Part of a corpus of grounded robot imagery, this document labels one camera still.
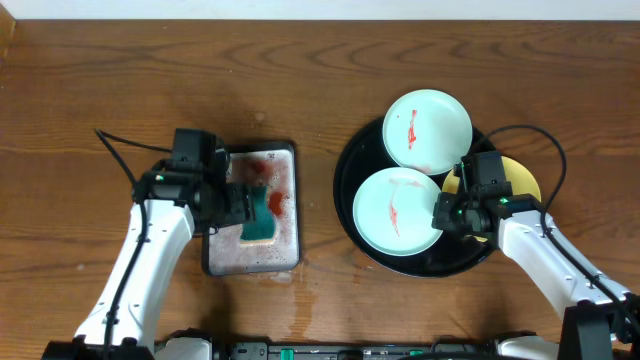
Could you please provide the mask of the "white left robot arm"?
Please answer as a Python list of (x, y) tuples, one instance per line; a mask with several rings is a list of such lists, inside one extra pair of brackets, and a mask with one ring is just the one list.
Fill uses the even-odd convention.
[(151, 170), (134, 188), (128, 232), (90, 315), (46, 359), (212, 359), (214, 342), (180, 331), (156, 349), (156, 330), (177, 261), (197, 232), (251, 222), (249, 186), (225, 175)]

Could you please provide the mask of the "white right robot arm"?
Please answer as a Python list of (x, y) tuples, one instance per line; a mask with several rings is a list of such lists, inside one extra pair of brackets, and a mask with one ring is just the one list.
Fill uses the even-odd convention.
[(442, 192), (432, 225), (484, 237), (513, 260), (562, 317), (561, 338), (495, 342), (493, 359), (637, 359), (639, 296), (597, 269), (531, 195), (474, 200)]

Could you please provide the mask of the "green and yellow sponge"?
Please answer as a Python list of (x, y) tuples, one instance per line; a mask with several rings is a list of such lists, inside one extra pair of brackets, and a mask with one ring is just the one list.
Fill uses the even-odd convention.
[(276, 224), (267, 205), (267, 187), (252, 187), (251, 200), (253, 201), (255, 219), (253, 222), (243, 225), (240, 239), (248, 242), (272, 239)]

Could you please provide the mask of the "yellow plate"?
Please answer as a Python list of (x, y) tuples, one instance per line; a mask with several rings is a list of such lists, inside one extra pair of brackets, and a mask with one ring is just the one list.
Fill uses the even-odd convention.
[[(506, 179), (511, 183), (515, 195), (531, 194), (538, 201), (542, 201), (539, 185), (533, 174), (525, 166), (506, 156), (502, 157), (502, 163)], [(446, 193), (456, 193), (459, 181), (460, 179), (451, 170), (447, 174), (441, 190)]]

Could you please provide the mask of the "mint plate with long stain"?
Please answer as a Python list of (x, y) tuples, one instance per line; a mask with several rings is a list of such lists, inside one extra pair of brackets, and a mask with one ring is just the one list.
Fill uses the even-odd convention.
[(398, 98), (382, 125), (384, 147), (401, 167), (426, 175), (446, 173), (472, 144), (471, 118), (453, 96), (422, 89)]

